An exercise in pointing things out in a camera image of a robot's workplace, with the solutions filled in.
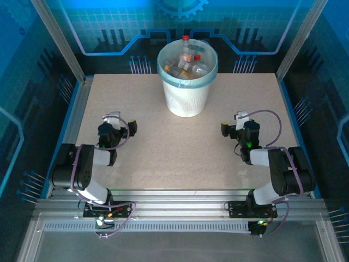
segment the purple cable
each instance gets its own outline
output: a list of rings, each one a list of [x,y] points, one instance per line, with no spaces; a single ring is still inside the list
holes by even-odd
[[[270,232],[270,233],[273,233],[273,232],[278,231],[278,230],[281,228],[281,226],[286,222],[286,219],[287,219],[287,217],[288,217],[288,212],[289,212],[289,210],[290,210],[290,205],[288,204],[287,201],[281,201],[281,202],[277,202],[277,203],[275,203],[275,204],[282,204],[282,203],[285,203],[286,206],[287,206],[287,208],[286,208],[286,213],[285,213],[285,215],[284,215],[284,217],[283,217],[281,223],[280,223],[272,232]]]
[[[252,113],[249,113],[249,114],[247,114],[247,115],[245,115],[245,116],[242,116],[241,118],[249,117],[249,116],[251,116],[251,115],[254,115],[254,114],[256,114],[256,113],[261,113],[261,112],[268,112],[268,113],[271,113],[271,114],[273,114],[274,116],[276,116],[276,117],[278,118],[278,121],[279,121],[279,133],[278,133],[278,136],[277,136],[272,142],[266,144],[266,147],[267,147],[267,146],[270,146],[270,145],[274,144],[274,143],[279,139],[279,137],[280,137],[280,135],[281,135],[282,124],[281,124],[280,116],[279,116],[277,113],[275,113],[274,111],[272,111],[272,110],[261,109],[261,110],[257,110],[257,111],[254,111],[254,112],[252,112]]]
[[[125,128],[126,128],[126,131],[127,131],[126,139],[125,139],[125,141],[123,141],[121,144],[119,144],[119,145],[117,145],[117,146],[115,146],[115,147],[109,147],[109,148],[100,148],[100,147],[96,147],[96,148],[99,149],[99,150],[107,150],[107,151],[109,151],[109,150],[114,150],[114,149],[117,149],[117,148],[119,148],[119,147],[122,147],[123,145],[126,144],[127,140],[129,140],[129,138],[130,138],[130,129],[129,129],[129,126],[127,125],[126,121],[123,120],[123,119],[122,119],[121,117],[119,117],[119,116],[108,115],[108,116],[104,116],[104,117],[103,117],[103,120],[105,120],[105,119],[107,119],[107,118],[116,118],[116,119],[119,119],[121,122],[123,122],[123,124],[125,125]]]
[[[75,173],[76,173],[76,168],[77,168],[77,162],[79,160],[79,155],[80,155],[80,152],[81,152],[83,145],[84,144],[81,144],[76,151],[76,155],[75,155],[75,159],[74,159],[74,163],[73,163],[73,170],[71,172],[71,178],[70,178],[70,189],[82,200],[87,201],[89,203],[92,203],[93,205],[96,205],[96,206],[107,207],[107,208],[117,208],[117,207],[121,207],[121,206],[134,205],[134,208],[131,210],[130,215],[126,218],[126,220],[120,225],[120,227],[116,231],[114,231],[108,235],[106,234],[104,236],[102,236],[101,234],[99,235],[99,237],[108,238],[109,236],[115,235],[121,229],[124,228],[126,223],[130,220],[134,210],[136,209],[136,202],[130,201],[130,202],[126,202],[126,203],[122,203],[122,204],[118,204],[118,205],[103,205],[103,204],[98,204],[98,203],[92,201],[91,199],[85,198],[83,195],[81,195],[79,193],[79,191],[75,190],[75,188],[74,188]]]
[[[304,194],[304,188],[303,188],[302,182],[300,181],[300,178],[299,178],[299,175],[298,175],[298,171],[297,171],[296,166],[294,165],[293,159],[292,159],[289,151],[287,150],[287,148],[285,148],[284,146],[279,146],[278,148],[284,150],[286,155],[287,155],[287,157],[288,157],[288,161],[289,161],[289,163],[291,165],[291,168],[293,170],[294,176],[295,176],[295,178],[297,180],[297,184],[299,186],[299,196],[301,197]]]
[[[292,160],[292,158],[291,158],[291,155],[290,155],[289,151],[287,150],[287,148],[285,148],[285,147],[283,147],[283,146],[280,146],[280,147],[277,147],[277,148],[280,148],[280,149],[284,150],[285,153],[286,153],[286,155],[287,155],[288,161],[290,162],[290,165],[291,165],[291,167],[292,167],[294,176],[295,176],[295,178],[296,178],[296,180],[297,180],[297,184],[298,184],[298,186],[299,186],[299,195],[297,195],[297,196],[298,196],[298,197],[301,197],[301,196],[304,194],[304,188],[303,188],[302,182],[300,181],[300,178],[299,178],[299,175],[298,175],[296,166],[294,165],[294,162],[293,162],[293,160]],[[277,200],[277,201],[274,202],[274,204],[285,203],[285,204],[287,205],[287,208],[286,208],[286,213],[285,213],[285,215],[284,215],[284,217],[283,217],[281,223],[280,223],[272,232],[275,232],[275,231],[279,230],[279,228],[284,224],[284,222],[285,222],[286,219],[287,219],[288,212],[289,212],[289,210],[290,210],[290,205],[288,204],[287,201],[284,201],[284,200],[282,200],[282,201],[278,201],[278,200]]]

